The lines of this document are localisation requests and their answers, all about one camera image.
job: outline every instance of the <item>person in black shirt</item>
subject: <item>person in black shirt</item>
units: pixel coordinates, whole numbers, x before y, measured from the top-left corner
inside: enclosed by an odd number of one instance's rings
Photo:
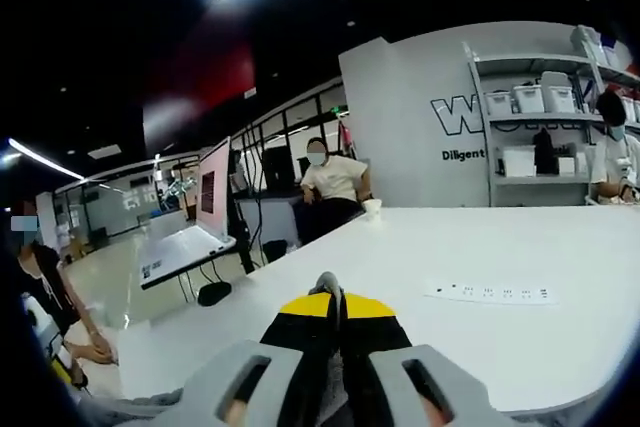
[[[33,206],[25,203],[24,214],[35,215]],[[33,296],[53,320],[64,336],[76,322],[82,322],[90,345],[77,345],[65,341],[65,347],[76,359],[87,359],[99,364],[111,364],[114,356],[107,340],[94,324],[87,309],[75,292],[63,270],[60,257],[50,247],[36,240],[21,241],[24,237],[16,235],[16,254],[20,271],[16,275],[18,288]]]

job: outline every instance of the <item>white shelving unit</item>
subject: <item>white shelving unit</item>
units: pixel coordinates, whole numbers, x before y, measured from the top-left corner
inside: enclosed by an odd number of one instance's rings
[[[495,176],[497,185],[554,185],[554,184],[588,184],[587,177],[575,175],[536,175],[535,177]]]
[[[598,65],[594,59],[574,55],[519,54],[477,56],[469,45],[463,43],[471,77],[478,94],[480,112],[485,133],[485,146],[488,158],[490,205],[497,205],[498,188],[507,185],[552,185],[552,184],[588,184],[589,179],[579,176],[544,175],[536,177],[505,177],[497,174],[497,158],[493,141],[492,126],[499,124],[545,124],[566,123],[583,124],[586,143],[591,143],[590,126],[601,124],[599,115],[592,113],[540,113],[490,116],[481,80],[498,77],[517,77],[537,75],[545,71],[564,72],[571,76],[590,77],[595,81],[596,93],[605,89],[605,82],[615,82],[627,87],[640,89],[640,77],[612,67]],[[640,124],[628,124],[628,130],[640,134]]]

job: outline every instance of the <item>white storage box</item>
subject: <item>white storage box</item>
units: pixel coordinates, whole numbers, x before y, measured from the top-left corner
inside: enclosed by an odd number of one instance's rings
[[[506,177],[535,177],[535,147],[503,147],[502,163]]]
[[[624,104],[624,110],[627,113],[627,123],[636,122],[636,106],[633,99],[630,97],[622,97],[622,103]]]
[[[576,113],[576,102],[573,98],[573,89],[571,87],[546,87],[545,88],[545,110],[555,113]]]
[[[558,157],[558,173],[560,175],[576,175],[576,159],[573,157]]]
[[[523,114],[544,113],[542,87],[539,85],[521,85],[513,88],[518,102],[518,110]]]
[[[589,59],[595,59],[600,65],[609,65],[607,56],[600,43],[600,34],[592,27],[577,26],[571,34],[571,43],[575,49]]]
[[[607,62],[611,67],[613,67],[614,69],[624,70],[620,65],[618,54],[616,54],[616,51],[613,49],[613,47],[603,47],[602,49],[604,50],[604,56],[606,57]]]
[[[511,94],[509,92],[491,92],[484,94],[487,99],[487,110],[489,115],[511,115]]]

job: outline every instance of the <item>woman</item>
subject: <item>woman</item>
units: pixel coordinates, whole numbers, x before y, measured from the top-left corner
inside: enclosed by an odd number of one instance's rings
[[[24,204],[26,215],[35,215],[35,208]],[[74,360],[86,359],[96,364],[114,364],[114,351],[89,315],[84,303],[74,290],[60,257],[55,250],[28,239],[27,232],[15,232],[17,258],[20,271],[18,288],[33,296],[42,308],[53,317],[64,345]],[[113,377],[117,373],[107,373]],[[119,380],[109,382],[119,384]]]
[[[596,146],[591,169],[591,184],[601,203],[619,198],[633,202],[632,186],[640,184],[640,142],[625,134],[627,114],[622,99],[612,91],[604,92],[596,103],[606,133]]]
[[[314,231],[310,234],[311,241],[362,212],[359,202],[371,198],[371,180],[367,164],[329,155],[327,145],[320,137],[309,139],[307,158],[311,165],[300,186],[305,203],[313,204],[313,212],[307,219]],[[314,189],[319,192],[319,199]]]

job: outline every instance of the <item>black pants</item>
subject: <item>black pants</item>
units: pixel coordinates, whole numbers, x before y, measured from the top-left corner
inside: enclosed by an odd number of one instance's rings
[[[302,203],[295,207],[298,237],[306,245],[346,224],[361,212],[362,206],[349,199],[324,199],[311,205]]]

